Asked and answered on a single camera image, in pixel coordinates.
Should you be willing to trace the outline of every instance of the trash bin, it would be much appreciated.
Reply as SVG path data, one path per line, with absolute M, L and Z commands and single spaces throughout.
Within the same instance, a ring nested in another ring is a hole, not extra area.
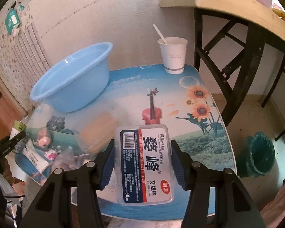
M 265 176 L 274 166 L 274 146 L 263 132 L 247 136 L 245 150 L 236 157 L 239 177 Z

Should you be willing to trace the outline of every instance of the white paper cup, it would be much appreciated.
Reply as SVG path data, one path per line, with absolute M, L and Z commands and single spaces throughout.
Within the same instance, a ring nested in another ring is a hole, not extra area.
M 165 71 L 169 74 L 180 74 L 184 71 L 188 41 L 177 37 L 166 38 L 166 41 L 167 45 L 162 39 L 157 41 L 160 44 Z

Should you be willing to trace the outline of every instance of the red violin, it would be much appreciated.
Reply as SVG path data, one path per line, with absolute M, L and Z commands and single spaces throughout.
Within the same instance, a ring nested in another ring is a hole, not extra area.
M 160 119 L 162 118 L 162 110 L 160 108 L 154 107 L 153 96 L 158 93 L 157 88 L 149 91 L 148 96 L 150 97 L 150 108 L 144 109 L 142 111 L 142 119 L 145 120 L 145 125 L 147 124 L 160 124 Z

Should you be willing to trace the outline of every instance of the violin neck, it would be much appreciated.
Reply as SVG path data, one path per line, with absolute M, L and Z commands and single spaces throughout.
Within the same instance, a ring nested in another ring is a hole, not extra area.
M 150 96 L 150 119 L 155 119 L 153 95 Z

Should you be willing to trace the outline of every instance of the red object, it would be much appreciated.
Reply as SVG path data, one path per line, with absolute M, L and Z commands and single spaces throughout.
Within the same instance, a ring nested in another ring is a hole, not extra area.
M 138 130 L 138 143 L 139 143 L 139 166 L 141 172 L 141 181 L 142 181 L 142 201 L 147 202 L 147 194 L 146 194 L 146 179 L 145 179 L 145 166 L 143 162 L 143 137 L 142 130 Z
M 170 193 L 170 185 L 166 180 L 161 180 L 160 187 L 165 194 Z
M 154 107 L 153 96 L 158 93 L 157 88 L 150 91 L 148 96 L 150 96 L 150 108 L 144 109 L 142 111 L 142 119 L 145 120 L 145 125 L 147 124 L 160 124 L 160 119 L 162 118 L 162 110 L 160 108 Z

